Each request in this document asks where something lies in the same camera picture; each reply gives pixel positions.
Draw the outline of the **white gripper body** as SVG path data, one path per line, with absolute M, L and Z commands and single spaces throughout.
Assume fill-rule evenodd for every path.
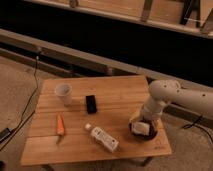
M 163 109 L 166 107 L 164 101 L 158 101 L 155 99 L 148 99 L 130 118 L 131 123 L 156 121 L 163 113 Z

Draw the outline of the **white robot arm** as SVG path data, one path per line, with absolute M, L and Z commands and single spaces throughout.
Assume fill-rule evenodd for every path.
M 131 123 L 156 121 L 170 103 L 207 116 L 213 116 L 213 92 L 184 89 L 176 80 L 155 80 L 149 84 L 149 98 L 139 109 Z

